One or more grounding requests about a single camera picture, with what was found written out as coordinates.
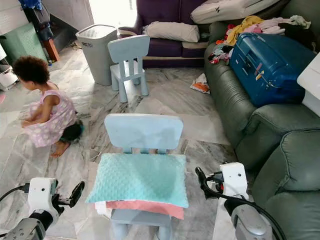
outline purple sofa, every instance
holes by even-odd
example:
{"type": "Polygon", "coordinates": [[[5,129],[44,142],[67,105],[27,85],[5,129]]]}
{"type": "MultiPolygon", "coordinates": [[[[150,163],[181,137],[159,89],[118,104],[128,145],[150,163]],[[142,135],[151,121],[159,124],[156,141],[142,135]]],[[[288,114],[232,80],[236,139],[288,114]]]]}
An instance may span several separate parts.
{"type": "MultiPolygon", "coordinates": [[[[121,38],[142,34],[142,27],[152,22],[177,22],[195,25],[190,13],[205,0],[136,0],[134,27],[120,27],[121,38]]],[[[203,67],[208,42],[181,42],[152,38],[143,67],[203,67]]]]}

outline bare foot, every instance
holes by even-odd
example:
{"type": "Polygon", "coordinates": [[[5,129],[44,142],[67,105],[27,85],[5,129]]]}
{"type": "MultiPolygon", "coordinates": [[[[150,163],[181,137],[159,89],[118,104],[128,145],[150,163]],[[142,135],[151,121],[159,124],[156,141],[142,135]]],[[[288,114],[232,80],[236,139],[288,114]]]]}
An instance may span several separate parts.
{"type": "Polygon", "coordinates": [[[55,152],[51,154],[51,157],[58,158],[67,150],[70,146],[69,142],[57,141],[55,143],[55,152]]]}

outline child's arm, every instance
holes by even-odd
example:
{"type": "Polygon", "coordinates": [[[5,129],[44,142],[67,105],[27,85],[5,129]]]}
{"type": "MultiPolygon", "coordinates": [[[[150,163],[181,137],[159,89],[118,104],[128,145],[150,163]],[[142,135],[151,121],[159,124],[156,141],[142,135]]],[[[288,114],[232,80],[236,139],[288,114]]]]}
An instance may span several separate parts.
{"type": "Polygon", "coordinates": [[[42,113],[42,110],[43,110],[43,106],[42,106],[42,104],[40,104],[38,106],[38,108],[33,112],[31,117],[28,117],[25,120],[28,121],[28,122],[36,120],[36,118],[42,113]]]}
{"type": "Polygon", "coordinates": [[[47,122],[50,119],[50,114],[53,106],[57,105],[57,101],[60,101],[60,99],[56,95],[46,96],[42,105],[41,117],[32,121],[25,120],[22,123],[22,127],[26,127],[33,124],[42,124],[47,122]]]}

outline green leather sofa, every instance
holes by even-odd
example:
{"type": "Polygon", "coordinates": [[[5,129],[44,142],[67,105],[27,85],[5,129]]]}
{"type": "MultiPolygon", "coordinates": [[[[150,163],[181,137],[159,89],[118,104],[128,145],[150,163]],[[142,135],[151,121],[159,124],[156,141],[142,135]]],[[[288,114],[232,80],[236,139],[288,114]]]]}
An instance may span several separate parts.
{"type": "MultiPolygon", "coordinates": [[[[301,15],[320,43],[320,0],[291,0],[274,17],[301,15]]],[[[210,25],[210,41],[224,37],[225,22],[210,25]]],[[[302,104],[256,108],[223,61],[205,74],[225,133],[238,161],[256,176],[252,196],[279,223],[287,240],[320,240],[320,117],[302,104]]]]}
{"type": "MultiPolygon", "coordinates": [[[[320,1],[291,0],[277,17],[289,18],[292,15],[301,15],[311,21],[311,29],[320,43],[320,1]]],[[[213,43],[205,51],[205,75],[225,133],[239,162],[247,170],[257,173],[285,134],[320,129],[320,117],[302,104],[271,104],[256,108],[224,61],[218,64],[208,61],[208,56],[217,47],[214,42],[223,39],[226,29],[225,22],[215,22],[209,26],[210,41],[213,43]]]]}

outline pink floral dress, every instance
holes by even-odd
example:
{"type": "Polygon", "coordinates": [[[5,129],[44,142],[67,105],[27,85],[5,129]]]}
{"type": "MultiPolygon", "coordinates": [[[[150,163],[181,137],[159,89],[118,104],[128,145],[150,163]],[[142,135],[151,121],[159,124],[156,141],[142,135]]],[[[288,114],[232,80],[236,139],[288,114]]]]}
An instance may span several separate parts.
{"type": "Polygon", "coordinates": [[[73,102],[65,92],[60,90],[45,91],[39,102],[31,104],[31,115],[39,105],[44,104],[44,99],[49,95],[55,95],[60,98],[60,103],[52,108],[50,119],[46,122],[29,125],[24,128],[37,148],[58,142],[64,130],[73,125],[77,120],[73,102]]]}

